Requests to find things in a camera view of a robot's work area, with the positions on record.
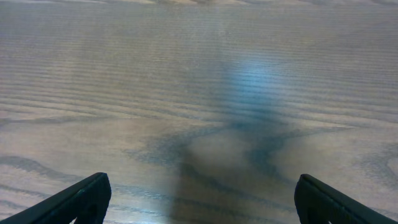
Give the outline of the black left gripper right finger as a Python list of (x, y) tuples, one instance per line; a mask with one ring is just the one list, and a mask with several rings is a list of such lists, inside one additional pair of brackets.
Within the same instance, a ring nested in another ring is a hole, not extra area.
[(302, 174), (294, 193), (301, 224), (397, 224), (309, 174)]

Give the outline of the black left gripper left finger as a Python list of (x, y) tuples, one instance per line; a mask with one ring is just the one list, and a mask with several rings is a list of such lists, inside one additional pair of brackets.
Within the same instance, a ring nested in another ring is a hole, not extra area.
[(108, 175), (97, 172), (1, 224), (102, 224), (110, 199)]

